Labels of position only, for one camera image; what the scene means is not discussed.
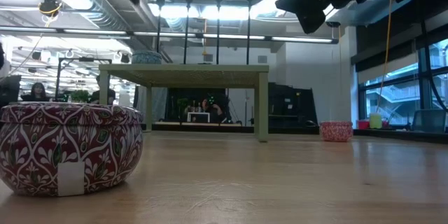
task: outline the green table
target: green table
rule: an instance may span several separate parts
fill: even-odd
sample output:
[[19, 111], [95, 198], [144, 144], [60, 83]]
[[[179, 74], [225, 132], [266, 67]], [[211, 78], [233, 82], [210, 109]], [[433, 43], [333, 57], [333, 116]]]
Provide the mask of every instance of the green table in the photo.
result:
[[[267, 73], [269, 66], [259, 65], [182, 65], [182, 64], [101, 64], [100, 104], [107, 104], [107, 78], [116, 76], [147, 87], [146, 115], [152, 114], [151, 88], [253, 88], [255, 90], [255, 135], [267, 140]], [[151, 130], [151, 116], [146, 129]]]

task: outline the green object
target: green object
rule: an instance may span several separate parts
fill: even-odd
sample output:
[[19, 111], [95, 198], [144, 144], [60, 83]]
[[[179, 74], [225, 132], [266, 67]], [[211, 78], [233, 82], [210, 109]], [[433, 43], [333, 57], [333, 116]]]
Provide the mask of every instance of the green object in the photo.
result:
[[371, 129], [381, 129], [383, 127], [383, 122], [381, 115], [378, 113], [370, 114], [370, 128]]
[[89, 92], [87, 90], [76, 90], [71, 93], [73, 102], [89, 102]]

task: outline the chair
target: chair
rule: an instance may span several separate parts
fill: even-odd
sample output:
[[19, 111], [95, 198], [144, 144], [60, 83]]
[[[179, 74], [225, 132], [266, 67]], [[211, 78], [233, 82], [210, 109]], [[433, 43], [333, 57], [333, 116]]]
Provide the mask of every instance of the chair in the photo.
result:
[[412, 130], [427, 133], [445, 133], [446, 112], [442, 109], [415, 111]]

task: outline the computer monitor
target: computer monitor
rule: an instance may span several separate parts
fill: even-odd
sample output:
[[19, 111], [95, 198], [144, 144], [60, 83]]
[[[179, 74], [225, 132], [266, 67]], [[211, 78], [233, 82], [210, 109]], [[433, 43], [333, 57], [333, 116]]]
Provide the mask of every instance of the computer monitor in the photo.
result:
[[0, 78], [0, 104], [18, 101], [21, 79], [21, 76]]

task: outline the table leg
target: table leg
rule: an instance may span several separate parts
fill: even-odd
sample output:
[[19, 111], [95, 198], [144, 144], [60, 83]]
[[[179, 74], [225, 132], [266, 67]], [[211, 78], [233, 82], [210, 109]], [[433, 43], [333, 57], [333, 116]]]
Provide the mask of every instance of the table leg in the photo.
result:
[[109, 78], [109, 73], [107, 71], [99, 72], [99, 103], [102, 105], [107, 105], [107, 92], [109, 87], [107, 86]]
[[259, 73], [257, 88], [255, 89], [255, 100], [257, 101], [255, 106], [255, 134], [260, 142], [267, 142], [268, 137], [267, 89], [267, 73]]
[[153, 91], [152, 87], [146, 86], [146, 131], [153, 130]]

